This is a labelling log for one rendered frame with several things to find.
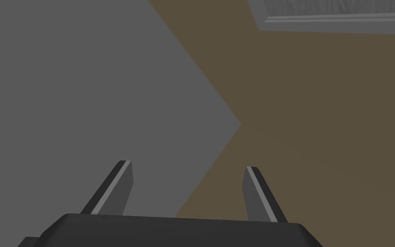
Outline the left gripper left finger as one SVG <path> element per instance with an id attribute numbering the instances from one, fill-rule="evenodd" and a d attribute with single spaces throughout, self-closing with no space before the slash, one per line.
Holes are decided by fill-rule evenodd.
<path id="1" fill-rule="evenodd" d="M 81 214 L 123 215 L 132 188 L 132 162 L 121 160 L 102 182 Z"/>

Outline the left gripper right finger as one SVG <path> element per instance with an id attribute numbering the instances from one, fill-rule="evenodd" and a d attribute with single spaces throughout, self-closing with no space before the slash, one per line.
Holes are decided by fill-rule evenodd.
<path id="1" fill-rule="evenodd" d="M 248 221 L 287 223 L 284 213 L 257 167 L 245 168 L 242 194 Z"/>

